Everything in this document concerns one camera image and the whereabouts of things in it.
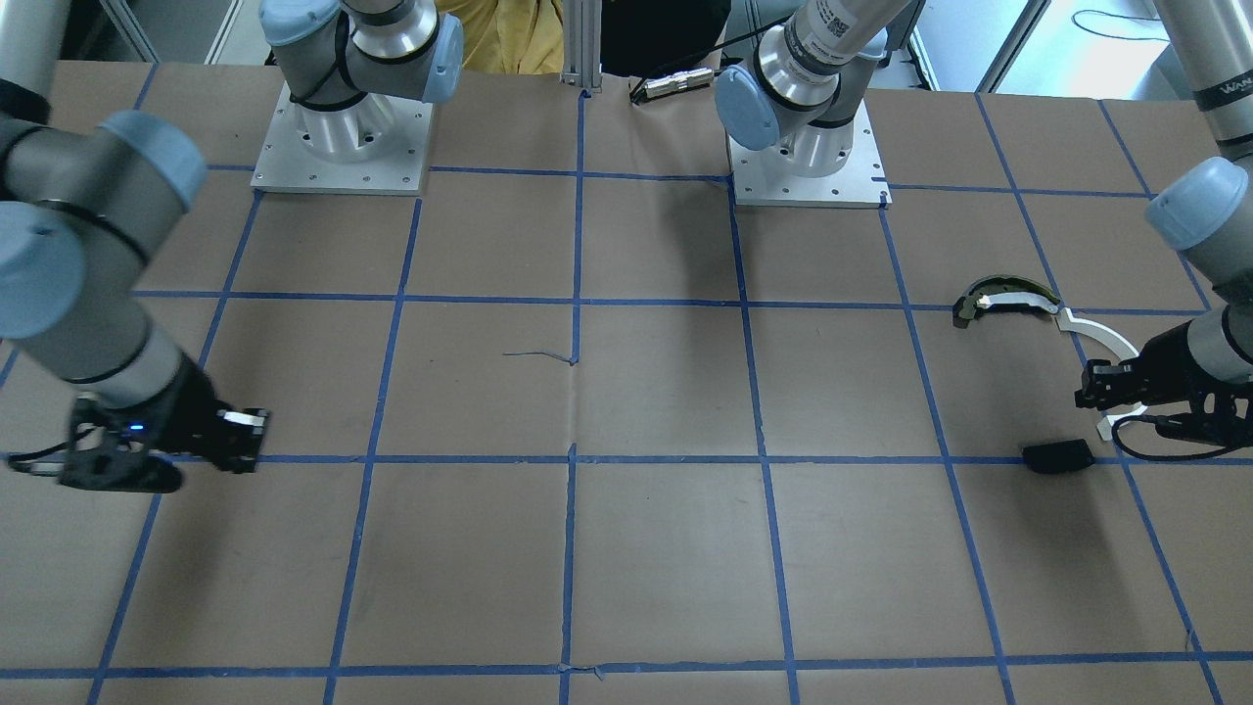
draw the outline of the black eraser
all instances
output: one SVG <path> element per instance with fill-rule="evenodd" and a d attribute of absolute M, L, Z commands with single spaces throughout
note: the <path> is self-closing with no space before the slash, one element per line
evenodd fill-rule
<path fill-rule="evenodd" d="M 1044 476 L 1074 473 L 1096 462 L 1091 450 L 1088 448 L 1088 442 L 1081 438 L 1029 446 L 1022 450 L 1022 461 L 1032 473 Z"/>

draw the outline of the light blue cap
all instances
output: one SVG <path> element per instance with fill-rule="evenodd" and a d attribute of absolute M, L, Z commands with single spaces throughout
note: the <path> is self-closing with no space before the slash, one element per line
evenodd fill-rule
<path fill-rule="evenodd" d="M 261 31 L 271 46 L 294 44 L 340 15 L 340 0 L 263 0 Z"/>
<path fill-rule="evenodd" d="M 1248 187 L 1248 172 L 1222 157 L 1210 157 L 1167 187 L 1144 214 L 1172 249 L 1183 252 L 1218 232 Z"/>
<path fill-rule="evenodd" d="M 875 61 L 882 61 L 887 58 L 887 29 L 878 30 L 870 43 L 857 54 L 862 59 L 872 59 Z"/>
<path fill-rule="evenodd" d="M 440 20 L 440 34 L 431 49 L 431 70 L 426 74 L 426 88 L 422 100 L 427 103 L 447 103 L 457 90 L 461 80 L 461 58 L 465 54 L 466 34 L 461 20 L 455 15 L 444 15 Z"/>
<path fill-rule="evenodd" d="M 766 90 L 752 71 L 736 64 L 714 85 L 718 118 L 732 139 L 747 149 L 766 149 L 779 140 L 779 120 Z"/>
<path fill-rule="evenodd" d="M 204 185 L 208 168 L 190 136 L 165 120 L 139 110 L 114 113 L 100 123 L 100 128 L 129 144 L 165 177 L 169 187 L 183 200 L 184 213 L 192 209 L 195 194 Z"/>
<path fill-rule="evenodd" d="M 0 202 L 0 336 L 53 327 L 78 299 L 85 272 L 83 245 L 55 213 Z"/>

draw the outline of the yellow cloth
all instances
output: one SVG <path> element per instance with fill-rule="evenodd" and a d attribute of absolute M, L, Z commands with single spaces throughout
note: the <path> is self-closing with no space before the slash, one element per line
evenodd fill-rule
<path fill-rule="evenodd" d="M 561 0 L 435 0 L 466 31 L 462 65 L 494 74 L 561 71 Z"/>

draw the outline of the metal base plate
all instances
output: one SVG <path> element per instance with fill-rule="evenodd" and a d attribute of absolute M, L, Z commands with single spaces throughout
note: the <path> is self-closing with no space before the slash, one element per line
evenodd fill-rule
<path fill-rule="evenodd" d="M 320 159 L 301 139 L 296 111 L 283 85 L 269 120 L 266 143 L 252 173 L 253 188 L 279 193 L 368 193 L 375 195 L 417 195 L 426 180 L 427 148 L 434 105 L 419 100 L 391 98 L 392 110 L 402 134 L 378 158 L 351 164 Z"/>
<path fill-rule="evenodd" d="M 791 172 L 791 164 L 778 147 L 753 152 L 727 138 L 732 170 L 736 174 L 736 202 L 742 205 L 806 205 L 819 208 L 878 208 L 892 202 L 883 175 L 878 144 L 870 126 L 866 104 L 853 118 L 853 148 L 838 172 L 818 178 Z"/>

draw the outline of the qr code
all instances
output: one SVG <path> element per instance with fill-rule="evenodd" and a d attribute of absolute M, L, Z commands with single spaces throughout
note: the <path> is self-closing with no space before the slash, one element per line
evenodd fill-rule
<path fill-rule="evenodd" d="M 827 29 L 836 35 L 836 39 L 842 39 L 845 33 L 848 31 L 848 23 L 840 18 L 831 18 L 831 21 L 827 23 Z"/>

